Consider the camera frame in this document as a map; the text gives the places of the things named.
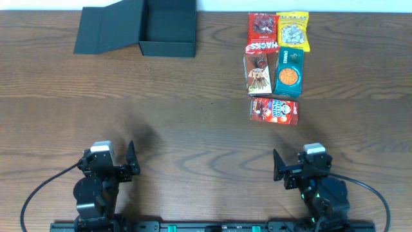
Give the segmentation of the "teal Crunchies box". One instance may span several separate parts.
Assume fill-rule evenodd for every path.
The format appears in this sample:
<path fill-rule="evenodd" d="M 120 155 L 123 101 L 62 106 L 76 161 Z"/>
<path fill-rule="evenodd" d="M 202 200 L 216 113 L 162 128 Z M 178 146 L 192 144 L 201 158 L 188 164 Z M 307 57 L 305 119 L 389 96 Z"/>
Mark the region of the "teal Crunchies box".
<path fill-rule="evenodd" d="M 298 98 L 302 92 L 304 51 L 280 47 L 274 81 L 274 95 Z"/>

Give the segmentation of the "brown Pocky box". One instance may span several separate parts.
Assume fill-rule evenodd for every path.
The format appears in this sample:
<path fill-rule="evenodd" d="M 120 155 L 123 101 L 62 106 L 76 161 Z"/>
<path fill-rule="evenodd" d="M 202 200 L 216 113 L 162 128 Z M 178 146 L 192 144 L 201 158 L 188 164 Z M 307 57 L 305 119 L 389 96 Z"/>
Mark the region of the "brown Pocky box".
<path fill-rule="evenodd" d="M 246 90 L 249 96 L 270 95 L 269 63 L 266 54 L 245 54 L 243 58 Z"/>

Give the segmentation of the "red Hacks candy bag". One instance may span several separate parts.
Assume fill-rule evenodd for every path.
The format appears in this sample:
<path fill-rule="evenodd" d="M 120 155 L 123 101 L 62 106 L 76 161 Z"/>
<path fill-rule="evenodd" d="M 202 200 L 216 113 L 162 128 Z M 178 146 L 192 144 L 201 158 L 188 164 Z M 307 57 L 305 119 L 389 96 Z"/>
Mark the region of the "red Hacks candy bag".
<path fill-rule="evenodd" d="M 277 23 L 279 16 L 274 14 L 248 15 L 248 39 L 246 54 L 273 53 L 279 50 Z"/>

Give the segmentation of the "yellow Hacks candy bag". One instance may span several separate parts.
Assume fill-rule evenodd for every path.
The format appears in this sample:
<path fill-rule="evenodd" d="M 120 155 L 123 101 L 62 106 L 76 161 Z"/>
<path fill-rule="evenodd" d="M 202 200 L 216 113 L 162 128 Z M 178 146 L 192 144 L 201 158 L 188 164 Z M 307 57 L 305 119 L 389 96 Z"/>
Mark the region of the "yellow Hacks candy bag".
<path fill-rule="evenodd" d="M 277 12 L 277 41 L 280 47 L 310 52 L 307 37 L 308 12 Z"/>

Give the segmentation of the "black gift box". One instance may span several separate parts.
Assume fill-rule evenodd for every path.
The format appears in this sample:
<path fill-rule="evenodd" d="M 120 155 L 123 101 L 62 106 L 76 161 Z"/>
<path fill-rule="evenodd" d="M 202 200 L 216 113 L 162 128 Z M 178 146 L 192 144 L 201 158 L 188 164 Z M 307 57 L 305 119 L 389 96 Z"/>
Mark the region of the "black gift box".
<path fill-rule="evenodd" d="M 196 55 L 196 0 L 122 0 L 82 9 L 75 54 L 139 45 L 144 56 Z"/>

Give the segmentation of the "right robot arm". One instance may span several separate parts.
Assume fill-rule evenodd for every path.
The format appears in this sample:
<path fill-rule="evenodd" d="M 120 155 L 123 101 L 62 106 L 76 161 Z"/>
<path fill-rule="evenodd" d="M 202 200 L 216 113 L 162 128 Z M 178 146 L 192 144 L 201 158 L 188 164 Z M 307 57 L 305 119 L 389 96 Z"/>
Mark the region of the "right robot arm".
<path fill-rule="evenodd" d="M 330 174 L 332 156 L 322 144 L 304 145 L 296 165 L 287 166 L 277 150 L 273 156 L 274 180 L 282 180 L 286 190 L 298 189 L 309 212 L 308 220 L 294 223 L 294 231 L 338 231 L 348 226 L 348 190 Z"/>

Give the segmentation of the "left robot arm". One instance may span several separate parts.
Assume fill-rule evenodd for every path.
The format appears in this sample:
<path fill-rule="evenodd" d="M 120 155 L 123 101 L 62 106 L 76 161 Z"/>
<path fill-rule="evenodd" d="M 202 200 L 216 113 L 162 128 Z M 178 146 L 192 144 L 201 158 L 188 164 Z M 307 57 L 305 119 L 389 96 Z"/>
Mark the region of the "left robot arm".
<path fill-rule="evenodd" d="M 119 184 L 131 182 L 140 174 L 135 145 L 131 141 L 126 151 L 126 164 L 113 164 L 113 147 L 109 140 L 95 142 L 77 167 L 83 172 L 73 188 L 79 216 L 75 219 L 75 231 L 132 231 L 132 225 L 115 213 Z"/>

